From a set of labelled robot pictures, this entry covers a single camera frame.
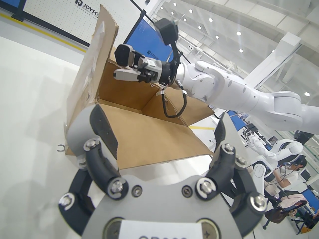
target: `black frame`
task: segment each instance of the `black frame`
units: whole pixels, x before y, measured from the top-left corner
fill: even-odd
[[[130,33],[126,37],[124,43],[128,42],[128,40],[130,39],[130,37],[132,36],[133,32],[136,30],[136,28],[138,27],[139,23],[142,21],[144,16],[147,17],[152,24],[154,24],[152,19],[146,14],[145,10],[141,9],[133,0],[130,0],[130,1],[141,11],[141,13],[140,13],[139,19],[136,21],[136,23],[133,26],[132,30],[130,31]],[[58,33],[60,35],[63,35],[63,36],[65,36],[68,39],[71,39],[71,40],[73,40],[73,41],[75,41],[77,43],[80,43],[80,44],[82,44],[82,45],[84,45],[86,47],[89,47],[90,44],[88,42],[86,42],[86,41],[84,41],[84,40],[82,40],[82,39],[80,39],[80,38],[78,38],[78,37],[66,32],[66,31],[64,31],[64,30],[62,30],[62,29],[60,29],[60,28],[58,28],[58,27],[56,27],[56,26],[54,26],[52,24],[49,24],[48,22],[43,21],[40,18],[37,18],[37,17],[35,17],[35,16],[23,11],[25,3],[26,3],[26,0],[20,0],[18,7],[15,7],[15,6],[12,6],[12,5],[0,0],[0,8],[3,8],[6,11],[11,12],[13,14],[11,17],[16,19],[16,20],[18,20],[18,21],[23,22],[26,19],[26,20],[28,20],[30,22],[33,22],[33,23],[35,23],[37,25],[40,25],[40,26],[42,26],[42,27],[44,27],[44,28],[46,28],[46,29],[48,29],[50,31],[53,31],[53,32]],[[190,63],[188,61],[188,59],[183,55],[183,52],[179,51],[179,53],[180,53],[181,56],[183,56],[187,60],[188,63]]]

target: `yellow floor line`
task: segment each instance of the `yellow floor line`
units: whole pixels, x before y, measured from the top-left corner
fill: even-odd
[[[209,130],[215,130],[215,128],[209,128],[209,127],[199,127],[199,126],[189,126],[190,129],[209,129]]]
[[[68,46],[71,46],[71,47],[73,47],[73,48],[75,48],[75,49],[77,49],[77,50],[80,50],[80,51],[82,51],[82,52],[84,52],[84,53],[86,52],[85,49],[82,49],[82,48],[80,48],[80,47],[77,47],[77,46],[75,46],[75,45],[72,44],[72,43],[69,43],[69,42],[67,42],[67,41],[65,41],[65,40],[63,40],[63,39],[61,39],[61,38],[58,38],[57,36],[54,36],[54,35],[52,35],[52,34],[46,32],[46,31],[43,31],[43,30],[41,30],[41,29],[39,29],[39,28],[36,28],[36,27],[34,27],[34,26],[32,26],[32,25],[28,25],[28,24],[26,24],[26,23],[23,23],[23,22],[21,22],[21,21],[18,21],[18,20],[16,20],[16,19],[13,19],[12,17],[10,17],[10,16],[8,16],[8,15],[5,15],[5,14],[3,14],[3,13],[0,13],[0,16],[3,17],[3,18],[8,19],[8,20],[10,20],[10,21],[13,21],[13,22],[15,22],[15,23],[17,23],[17,24],[19,24],[19,25],[23,25],[23,26],[25,26],[25,27],[27,27],[27,28],[30,28],[30,29],[32,29],[32,30],[34,30],[34,31],[37,31],[37,32],[39,32],[39,33],[41,33],[41,34],[44,34],[44,35],[46,35],[46,36],[49,36],[49,37],[51,37],[51,38],[53,38],[53,39],[55,39],[55,40],[58,40],[59,42],[62,42],[62,43],[64,43],[64,44],[66,44],[66,45],[68,45]]]

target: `pink cloth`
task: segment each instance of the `pink cloth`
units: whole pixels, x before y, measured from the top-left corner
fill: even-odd
[[[302,194],[293,194],[289,195],[288,197],[282,197],[281,203],[279,206],[284,209],[293,206],[295,203],[299,201],[307,201],[307,199]]]

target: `white robotic arm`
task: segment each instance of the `white robotic arm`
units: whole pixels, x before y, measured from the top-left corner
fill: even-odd
[[[181,63],[176,79],[189,96],[212,106],[256,115],[276,130],[301,130],[319,134],[319,107],[306,106],[294,92],[260,92],[231,71],[204,61]]]

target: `bolt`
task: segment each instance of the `bolt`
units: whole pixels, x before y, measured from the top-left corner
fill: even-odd
[[[61,204],[62,206],[67,206],[67,205],[71,204],[71,202],[72,202],[71,197],[68,196],[68,195],[66,195],[66,196],[64,196],[64,197],[61,199],[60,204]]]
[[[185,185],[182,190],[181,190],[181,193],[182,195],[185,197],[185,198],[189,198],[193,195],[193,191],[192,191],[192,188],[189,187],[188,185]]]
[[[118,193],[118,192],[121,192],[122,190],[123,190],[123,183],[121,183],[120,181],[116,181],[112,184],[111,191],[113,193]]]
[[[240,163],[241,165],[245,165],[246,163],[245,159],[241,156],[236,157],[236,161]]]
[[[204,193],[210,194],[213,190],[216,190],[216,187],[214,187],[210,182],[204,181],[204,183],[201,185],[200,189]]]
[[[142,194],[143,190],[142,190],[142,187],[140,187],[139,185],[135,185],[133,188],[132,188],[132,196],[133,197],[140,197],[141,194]]]
[[[88,149],[91,149],[91,148],[94,148],[96,145],[96,141],[95,140],[88,140],[86,143],[85,143],[85,146],[88,148]]]
[[[225,150],[231,152],[231,151],[234,151],[234,147],[229,145],[228,143],[225,144]]]
[[[267,203],[262,195],[257,195],[255,197],[250,197],[250,203],[259,212],[263,212],[267,208]]]

